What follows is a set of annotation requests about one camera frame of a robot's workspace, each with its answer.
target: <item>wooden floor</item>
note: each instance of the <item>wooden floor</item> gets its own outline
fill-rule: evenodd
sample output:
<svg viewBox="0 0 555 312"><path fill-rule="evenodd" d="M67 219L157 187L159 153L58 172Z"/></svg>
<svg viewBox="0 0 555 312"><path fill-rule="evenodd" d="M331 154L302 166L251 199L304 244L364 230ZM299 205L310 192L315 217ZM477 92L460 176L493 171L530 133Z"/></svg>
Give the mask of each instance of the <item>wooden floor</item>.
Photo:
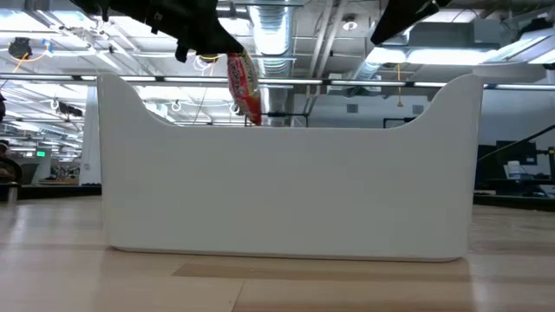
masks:
<svg viewBox="0 0 555 312"><path fill-rule="evenodd" d="M555 214L476 207L453 263L330 263L120 252L99 198L22 202L0 209L0 311L555 311Z"/></svg>

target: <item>ceiling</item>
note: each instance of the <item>ceiling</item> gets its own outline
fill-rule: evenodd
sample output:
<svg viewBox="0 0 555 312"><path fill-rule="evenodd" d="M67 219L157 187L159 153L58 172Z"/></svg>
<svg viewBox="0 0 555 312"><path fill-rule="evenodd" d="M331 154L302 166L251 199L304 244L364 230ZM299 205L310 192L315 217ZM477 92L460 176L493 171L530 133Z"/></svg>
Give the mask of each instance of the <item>ceiling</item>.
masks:
<svg viewBox="0 0 555 312"><path fill-rule="evenodd" d="M149 27L126 16L111 16L108 23L100 22L98 16L85 16L69 0L50 0L48 10L25 10L25 3L33 1L0 2L0 72L18 74L64 74L97 75L116 73L118 75L172 75L172 76L225 76L226 62L222 56L212 66L204 64L195 55L189 55L187 62L174 59L176 40L163 33L154 35ZM304 6L294 8L292 18L292 49L283 59L292 64L291 76L308 77L310 62L317 44L317 34L322 28L321 21L327 1L312 0ZM379 18L387 1L350 0L345 6L344 15L353 14L356 29L345 30L339 27L330 50L330 57L324 66L323 75L346 76L367 58L369 47L367 38L373 22ZM511 43L511 32L518 31L514 17L528 12L550 12L551 1L473 1L456 0L450 6L425 23L438 25L473 25L474 21L497 22L499 48ZM337 5L332 10L326 38L333 28ZM508 26L502 25L502 19ZM264 57L258 53L253 39L250 21L244 19L220 18L220 22L238 41L244 45L254 60L260 62ZM30 60L23 62L8 53L8 47L15 37L30 38L33 50ZM383 80L411 81L450 81L470 73L473 66L434 65L434 64L391 64L384 63L377 75ZM513 77L514 82L533 82L541 76L529 74ZM241 124L244 120L232 110L233 99L226 88L192 87L136 87L147 108L170 121L190 124L212 122L216 124ZM296 88L297 93L304 93ZM430 95L434 91L415 90L410 95ZM396 88L384 88L383 98L397 93ZM67 142L77 152L81 149L83 118L68 117L56 112L59 102L69 104L86 113L88 87L72 84L40 84L26 81L7 81L2 88L7 99L8 117L33 120L27 127L13 122L4 123L4 135L14 138L31 135L30 144L48 136L60 144ZM296 110L302 111L306 103L303 95L297 95ZM333 119L336 107L330 97L315 111L324 119ZM74 122L63 122L71 119ZM16 145L27 144L20 139L12 140Z"/></svg>

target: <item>column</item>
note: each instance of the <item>column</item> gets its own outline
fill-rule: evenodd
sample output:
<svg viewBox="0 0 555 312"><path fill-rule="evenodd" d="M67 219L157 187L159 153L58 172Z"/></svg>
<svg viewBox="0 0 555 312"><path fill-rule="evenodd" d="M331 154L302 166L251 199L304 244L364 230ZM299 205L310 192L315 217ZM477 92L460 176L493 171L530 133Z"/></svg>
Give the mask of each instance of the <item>column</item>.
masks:
<svg viewBox="0 0 555 312"><path fill-rule="evenodd" d="M88 87L79 184L101 183L101 144L96 87Z"/></svg>
<svg viewBox="0 0 555 312"><path fill-rule="evenodd" d="M52 149L37 148L36 160L38 162L38 167L36 168L35 176L33 177L33 184L38 184L40 180L46 179L50 176L50 168L52 167Z"/></svg>

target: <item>chip bag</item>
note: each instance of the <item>chip bag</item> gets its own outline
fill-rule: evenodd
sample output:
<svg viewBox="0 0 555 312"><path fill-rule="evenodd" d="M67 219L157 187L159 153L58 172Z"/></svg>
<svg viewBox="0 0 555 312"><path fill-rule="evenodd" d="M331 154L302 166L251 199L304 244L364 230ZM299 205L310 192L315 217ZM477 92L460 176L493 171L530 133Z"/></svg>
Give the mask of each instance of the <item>chip bag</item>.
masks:
<svg viewBox="0 0 555 312"><path fill-rule="evenodd" d="M260 126L262 112L258 74L246 51L227 54L227 78L229 90L240 112L245 114L253 124Z"/></svg>

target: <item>computer monitor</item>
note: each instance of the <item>computer monitor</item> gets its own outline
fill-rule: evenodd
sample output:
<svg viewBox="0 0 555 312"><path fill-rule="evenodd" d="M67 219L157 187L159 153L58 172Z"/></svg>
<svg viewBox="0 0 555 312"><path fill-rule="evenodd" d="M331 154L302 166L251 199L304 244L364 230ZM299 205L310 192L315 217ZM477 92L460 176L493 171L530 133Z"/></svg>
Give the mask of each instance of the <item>computer monitor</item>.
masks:
<svg viewBox="0 0 555 312"><path fill-rule="evenodd" d="M497 141L497 149L511 145L516 141ZM521 165L537 166L538 150L535 142L523 142L497 154L499 163L506 165L509 161L518 161Z"/></svg>

